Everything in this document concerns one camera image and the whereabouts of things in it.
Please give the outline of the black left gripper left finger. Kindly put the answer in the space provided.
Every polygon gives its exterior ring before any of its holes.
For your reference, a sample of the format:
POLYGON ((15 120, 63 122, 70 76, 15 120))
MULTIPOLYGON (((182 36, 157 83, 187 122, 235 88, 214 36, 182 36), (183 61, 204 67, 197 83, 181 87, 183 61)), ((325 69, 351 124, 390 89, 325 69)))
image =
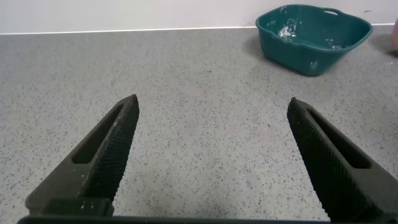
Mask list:
POLYGON ((136 95, 118 101, 25 200, 31 215, 53 199, 114 200, 139 118, 136 95))

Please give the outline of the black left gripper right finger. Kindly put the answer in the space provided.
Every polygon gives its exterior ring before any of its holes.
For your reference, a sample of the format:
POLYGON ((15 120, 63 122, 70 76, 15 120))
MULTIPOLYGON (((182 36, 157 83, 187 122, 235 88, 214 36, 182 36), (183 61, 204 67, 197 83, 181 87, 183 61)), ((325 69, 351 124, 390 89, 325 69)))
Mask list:
POLYGON ((311 183, 333 222, 397 221, 397 179, 309 104, 287 118, 311 183))

